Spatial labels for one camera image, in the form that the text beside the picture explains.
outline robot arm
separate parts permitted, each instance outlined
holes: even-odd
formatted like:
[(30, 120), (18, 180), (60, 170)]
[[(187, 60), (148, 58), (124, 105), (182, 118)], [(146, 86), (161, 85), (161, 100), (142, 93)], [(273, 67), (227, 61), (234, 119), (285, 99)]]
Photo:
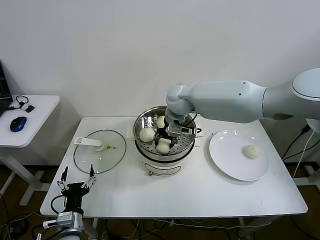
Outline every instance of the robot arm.
[(320, 68), (268, 88), (249, 81), (202, 82), (193, 87), (177, 84), (168, 90), (166, 103), (165, 119), (169, 125), (182, 123), (190, 112), (236, 123), (302, 116), (320, 132), (316, 126), (320, 119)]

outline pot lid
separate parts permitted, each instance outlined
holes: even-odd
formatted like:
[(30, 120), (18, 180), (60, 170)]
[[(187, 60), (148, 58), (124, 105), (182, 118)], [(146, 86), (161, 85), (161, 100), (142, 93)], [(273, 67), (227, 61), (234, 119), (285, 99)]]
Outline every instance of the pot lid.
[(124, 137), (113, 130), (95, 131), (86, 138), (99, 140), (103, 148), (97, 150), (95, 146), (78, 145), (73, 159), (75, 165), (84, 173), (90, 173), (91, 164), (96, 174), (113, 169), (124, 157), (127, 145)]

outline white wall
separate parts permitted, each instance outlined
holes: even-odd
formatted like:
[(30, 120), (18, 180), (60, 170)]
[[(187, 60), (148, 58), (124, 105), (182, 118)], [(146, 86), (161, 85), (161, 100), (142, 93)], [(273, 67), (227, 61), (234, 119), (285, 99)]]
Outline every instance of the white wall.
[[(2, 0), (0, 59), (12, 92), (61, 97), (31, 145), (14, 152), (23, 164), (58, 164), (82, 117), (137, 115), (165, 104), (175, 83), (273, 86), (317, 68), (319, 9), (318, 0)], [(277, 124), (273, 139), (283, 134)]]

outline blue computer mouse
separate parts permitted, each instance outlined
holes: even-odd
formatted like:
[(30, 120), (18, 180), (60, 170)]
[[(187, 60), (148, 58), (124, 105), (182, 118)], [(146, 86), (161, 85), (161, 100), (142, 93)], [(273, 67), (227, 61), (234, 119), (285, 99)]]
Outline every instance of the blue computer mouse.
[(19, 132), (24, 129), (24, 126), (27, 122), (26, 116), (18, 116), (17, 118), (13, 119), (10, 124), (10, 130), (12, 132)]

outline white table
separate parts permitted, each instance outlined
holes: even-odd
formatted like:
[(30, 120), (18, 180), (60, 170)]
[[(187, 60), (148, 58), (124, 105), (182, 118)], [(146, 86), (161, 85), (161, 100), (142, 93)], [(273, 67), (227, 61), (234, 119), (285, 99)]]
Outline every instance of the white table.
[[(28, 205), (34, 191), (46, 192), (50, 184), (40, 182), (44, 171), (37, 171), (35, 175), (32, 175), (20, 162), (8, 153), (6, 148), (23, 148), (27, 146), (60, 101), (59, 96), (26, 96), (29, 98), (29, 104), (35, 107), (33, 111), (27, 113), (22, 109), (15, 109), (5, 111), (0, 116), (0, 161), (12, 170), (11, 175), (3, 185), (0, 193), (3, 195), (15, 174), (19, 175), (29, 184), (28, 189), (20, 201), (20, 205), (22, 206)], [(16, 101), (16, 96), (13, 95), (12, 98), (14, 99), (12, 105), (18, 107), (19, 104)], [(10, 130), (10, 123), (19, 116), (27, 117), (26, 124), (21, 131), (12, 132)]]
[[(88, 174), (78, 170), (73, 154), (75, 137), (103, 129), (115, 130), (127, 136), (128, 126), (136, 117), (85, 117), (79, 124), (53, 183), (61, 178), (68, 166), (67, 183), (82, 182)], [(226, 218), (272, 216), (306, 213), (308, 207), (289, 175), (280, 156), (259, 121), (248, 124), (196, 118), (203, 129), (203, 137), (185, 158), (179, 173), (168, 177), (148, 176), (141, 163), (133, 139), (126, 139), (127, 150), (122, 161), (112, 170), (97, 174), (97, 181), (83, 197), (84, 217), (89, 218)], [(207, 156), (208, 139), (222, 130), (239, 130), (265, 146), (270, 168), (254, 182), (233, 179), (220, 171)], [(60, 188), (52, 184), (41, 206), (41, 213), (54, 216), (51, 200), (60, 195)], [(63, 210), (63, 199), (54, 202)], [(266, 220), (253, 221), (252, 225)], [(249, 228), (241, 232), (246, 235)]]

